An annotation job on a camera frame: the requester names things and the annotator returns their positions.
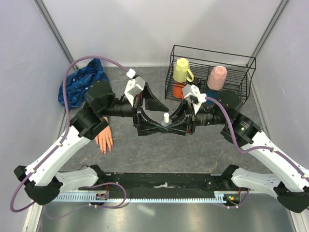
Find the white nail polish cap brush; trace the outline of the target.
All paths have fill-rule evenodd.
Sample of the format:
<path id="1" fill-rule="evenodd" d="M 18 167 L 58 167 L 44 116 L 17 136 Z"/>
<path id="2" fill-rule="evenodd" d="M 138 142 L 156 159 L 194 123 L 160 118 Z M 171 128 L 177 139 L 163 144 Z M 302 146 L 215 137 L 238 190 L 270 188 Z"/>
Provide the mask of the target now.
<path id="1" fill-rule="evenodd" d="M 169 123 L 169 113 L 164 113 L 163 122 L 164 122 L 165 124 L 168 124 L 168 123 Z"/>

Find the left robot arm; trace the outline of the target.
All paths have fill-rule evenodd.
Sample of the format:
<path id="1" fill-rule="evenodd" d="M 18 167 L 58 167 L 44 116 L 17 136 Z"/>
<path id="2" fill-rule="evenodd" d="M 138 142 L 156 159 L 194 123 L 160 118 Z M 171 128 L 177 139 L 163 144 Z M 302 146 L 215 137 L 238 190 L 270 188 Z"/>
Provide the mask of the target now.
<path id="1" fill-rule="evenodd" d="M 101 190 L 106 185 L 105 173 L 98 165 L 73 172 L 60 168 L 83 146 L 108 126 L 105 116 L 137 119 L 143 107 L 150 111 L 169 109 L 151 92 L 143 80 L 129 80 L 124 98 L 116 99 L 107 81 L 98 81 L 85 94 L 82 109 L 70 120 L 64 133 L 37 160 L 28 166 L 17 166 L 14 174 L 26 194 L 37 204 L 45 205 L 59 194 L 84 187 Z"/>

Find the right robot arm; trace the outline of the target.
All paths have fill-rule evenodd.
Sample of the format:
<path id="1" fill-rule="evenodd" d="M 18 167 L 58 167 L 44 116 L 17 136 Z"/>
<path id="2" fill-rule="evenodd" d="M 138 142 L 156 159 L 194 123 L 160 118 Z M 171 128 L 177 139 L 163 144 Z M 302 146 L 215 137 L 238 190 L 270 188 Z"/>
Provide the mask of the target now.
<path id="1" fill-rule="evenodd" d="M 309 171 L 278 148 L 251 119 L 240 110 L 243 102 L 229 90 L 216 98 L 200 93 L 196 86 L 183 90 L 177 110 L 164 117 L 169 132 L 193 133 L 197 126 L 223 124 L 221 135 L 241 154 L 251 154 L 272 174 L 249 172 L 229 165 L 221 178 L 222 187 L 252 189 L 274 197 L 285 208 L 301 213 L 309 207 Z"/>

